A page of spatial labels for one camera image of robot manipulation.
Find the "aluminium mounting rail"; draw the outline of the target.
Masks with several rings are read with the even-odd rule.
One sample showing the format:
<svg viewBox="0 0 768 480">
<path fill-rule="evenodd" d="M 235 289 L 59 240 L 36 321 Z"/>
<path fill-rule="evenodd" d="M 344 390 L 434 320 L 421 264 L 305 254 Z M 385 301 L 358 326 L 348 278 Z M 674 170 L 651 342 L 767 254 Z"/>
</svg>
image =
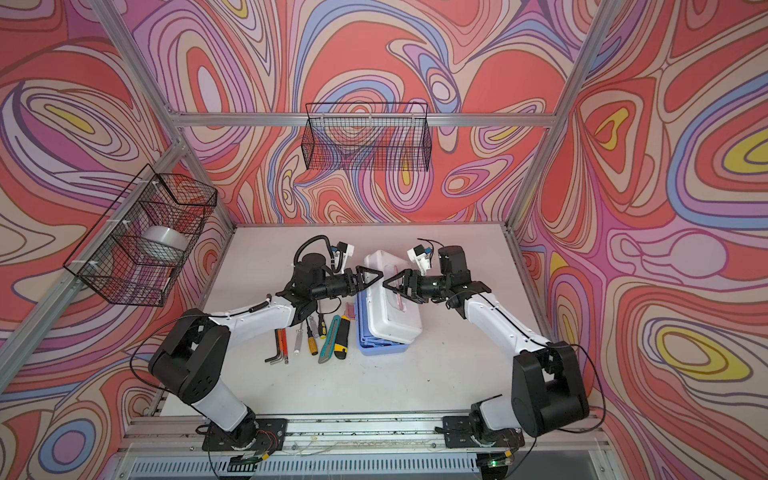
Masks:
<svg viewBox="0 0 768 480">
<path fill-rule="evenodd" d="M 556 430 L 533 439 L 519 430 L 476 434 L 467 410 L 341 414 L 259 415 L 248 446 L 257 452 L 311 456 L 320 453 L 491 452 L 518 446 L 539 451 L 605 451 L 614 445 L 602 430 L 576 434 Z M 118 450 L 160 454 L 237 455 L 232 433 L 210 432 L 200 416 L 157 416 L 131 422 Z"/>
</svg>

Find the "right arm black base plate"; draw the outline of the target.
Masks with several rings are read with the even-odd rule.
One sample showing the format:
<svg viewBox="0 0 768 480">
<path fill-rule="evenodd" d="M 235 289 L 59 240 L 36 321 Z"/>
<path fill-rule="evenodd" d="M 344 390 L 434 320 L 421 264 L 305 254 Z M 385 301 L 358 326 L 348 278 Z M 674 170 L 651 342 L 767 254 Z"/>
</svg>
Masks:
<svg viewBox="0 0 768 480">
<path fill-rule="evenodd" d="M 503 448 L 516 451 L 525 445 L 520 430 L 491 430 L 479 417 L 473 415 L 444 416 L 442 423 L 436 426 L 434 431 L 443 437 L 445 446 L 449 449 Z"/>
</svg>

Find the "grey duct tape roll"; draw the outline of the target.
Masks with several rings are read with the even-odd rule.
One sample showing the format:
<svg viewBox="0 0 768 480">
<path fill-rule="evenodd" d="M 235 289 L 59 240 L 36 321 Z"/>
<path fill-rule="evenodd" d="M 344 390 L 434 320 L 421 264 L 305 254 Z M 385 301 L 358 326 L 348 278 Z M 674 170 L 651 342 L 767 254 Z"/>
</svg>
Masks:
<svg viewBox="0 0 768 480">
<path fill-rule="evenodd" d="M 189 245 L 189 240 L 185 235 L 173 228 L 160 225 L 150 226 L 143 232 L 142 238 L 161 247 L 177 251 L 184 251 Z"/>
</svg>

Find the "yellow black utility knife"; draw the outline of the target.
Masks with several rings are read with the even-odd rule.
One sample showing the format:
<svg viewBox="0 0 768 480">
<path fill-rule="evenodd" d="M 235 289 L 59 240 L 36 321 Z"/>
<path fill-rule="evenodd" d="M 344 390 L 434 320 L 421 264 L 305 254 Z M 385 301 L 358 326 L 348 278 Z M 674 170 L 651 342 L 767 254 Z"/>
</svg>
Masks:
<svg viewBox="0 0 768 480">
<path fill-rule="evenodd" d="M 337 330 L 333 354 L 338 360 L 345 360 L 348 355 L 351 321 L 346 316 L 336 316 L 334 322 L 337 325 Z"/>
</svg>

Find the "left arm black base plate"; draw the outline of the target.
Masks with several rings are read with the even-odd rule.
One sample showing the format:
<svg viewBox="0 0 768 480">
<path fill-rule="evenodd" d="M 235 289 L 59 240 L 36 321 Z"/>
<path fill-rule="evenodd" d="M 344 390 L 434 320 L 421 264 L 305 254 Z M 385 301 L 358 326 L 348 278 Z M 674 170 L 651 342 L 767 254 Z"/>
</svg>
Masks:
<svg viewBox="0 0 768 480">
<path fill-rule="evenodd" d="M 272 454 L 283 448 L 288 427 L 286 418 L 248 419 L 233 431 L 215 423 L 200 425 L 195 432 L 203 436 L 206 452 L 246 452 Z"/>
</svg>

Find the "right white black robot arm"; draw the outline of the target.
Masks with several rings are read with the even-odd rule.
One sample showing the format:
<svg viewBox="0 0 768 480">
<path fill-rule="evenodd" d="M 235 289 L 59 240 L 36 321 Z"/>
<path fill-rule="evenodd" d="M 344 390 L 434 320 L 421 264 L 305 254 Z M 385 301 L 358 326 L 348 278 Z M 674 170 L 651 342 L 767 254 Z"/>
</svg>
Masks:
<svg viewBox="0 0 768 480">
<path fill-rule="evenodd" d="M 472 278 L 460 246 L 438 250 L 440 273 L 426 267 L 405 269 L 382 286 L 416 304 L 443 304 L 476 326 L 511 365 L 511 390 L 471 406 L 470 434 L 483 443 L 503 431 L 520 430 L 538 438 L 589 416 L 583 374 L 574 348 L 555 342 L 523 324 Z"/>
</svg>

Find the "white blue plastic tool box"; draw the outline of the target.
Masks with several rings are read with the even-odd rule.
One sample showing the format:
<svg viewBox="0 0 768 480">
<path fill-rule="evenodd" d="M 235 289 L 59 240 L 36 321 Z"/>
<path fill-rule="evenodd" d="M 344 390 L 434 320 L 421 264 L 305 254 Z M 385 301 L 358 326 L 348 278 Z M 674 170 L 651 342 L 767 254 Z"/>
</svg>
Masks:
<svg viewBox="0 0 768 480">
<path fill-rule="evenodd" d="M 381 270 L 384 277 L 355 299 L 357 345 L 364 356 L 405 352 L 423 331 L 419 306 L 389 304 L 385 299 L 383 281 L 408 267 L 408 263 L 384 250 L 368 255 L 364 265 Z"/>
</svg>

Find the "red handled pliers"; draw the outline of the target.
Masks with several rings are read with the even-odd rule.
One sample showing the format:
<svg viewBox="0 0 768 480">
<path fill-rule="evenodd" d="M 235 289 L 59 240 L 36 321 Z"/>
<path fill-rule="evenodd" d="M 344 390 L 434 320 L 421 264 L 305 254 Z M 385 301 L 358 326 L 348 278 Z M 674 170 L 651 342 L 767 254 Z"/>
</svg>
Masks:
<svg viewBox="0 0 768 480">
<path fill-rule="evenodd" d="M 288 349 L 288 342 L 287 342 L 287 330 L 286 329 L 280 329 L 279 330 L 279 338 L 280 338 L 280 345 L 281 345 L 281 352 L 282 352 L 282 358 L 284 364 L 289 364 L 289 349 Z"/>
</svg>

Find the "small silver screwdriver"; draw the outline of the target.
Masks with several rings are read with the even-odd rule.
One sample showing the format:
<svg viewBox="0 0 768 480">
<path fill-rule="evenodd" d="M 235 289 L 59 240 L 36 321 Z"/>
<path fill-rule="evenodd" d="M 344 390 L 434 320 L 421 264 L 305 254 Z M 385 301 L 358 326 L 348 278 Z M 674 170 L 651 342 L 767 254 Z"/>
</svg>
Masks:
<svg viewBox="0 0 768 480">
<path fill-rule="evenodd" d="M 303 345 L 303 328 L 299 327 L 296 331 L 293 353 L 299 355 Z"/>
</svg>

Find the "black yellow small screwdriver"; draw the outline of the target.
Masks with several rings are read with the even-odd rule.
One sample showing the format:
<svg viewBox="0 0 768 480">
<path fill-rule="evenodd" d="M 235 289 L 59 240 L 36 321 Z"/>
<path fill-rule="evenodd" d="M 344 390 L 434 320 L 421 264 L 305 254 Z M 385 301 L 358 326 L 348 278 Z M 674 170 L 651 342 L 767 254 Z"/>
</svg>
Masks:
<svg viewBox="0 0 768 480">
<path fill-rule="evenodd" d="M 325 322 L 325 317 L 322 313 L 318 314 L 318 332 L 322 339 L 325 339 L 327 336 L 327 325 Z"/>
</svg>

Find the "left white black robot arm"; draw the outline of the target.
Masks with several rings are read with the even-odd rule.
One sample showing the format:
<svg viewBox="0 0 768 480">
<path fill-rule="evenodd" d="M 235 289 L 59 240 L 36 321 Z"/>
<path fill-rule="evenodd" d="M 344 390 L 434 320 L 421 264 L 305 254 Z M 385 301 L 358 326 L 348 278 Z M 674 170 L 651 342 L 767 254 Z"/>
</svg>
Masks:
<svg viewBox="0 0 768 480">
<path fill-rule="evenodd" d="M 348 243 L 333 246 L 327 236 L 316 235 L 295 252 L 292 275 L 278 293 L 239 311 L 188 310 L 151 357 L 149 373 L 209 420 L 211 436 L 234 450 L 253 446 L 259 436 L 256 415 L 221 379 L 229 347 L 297 326 L 322 300 L 354 297 L 383 279 L 377 269 L 348 268 L 353 251 Z"/>
</svg>

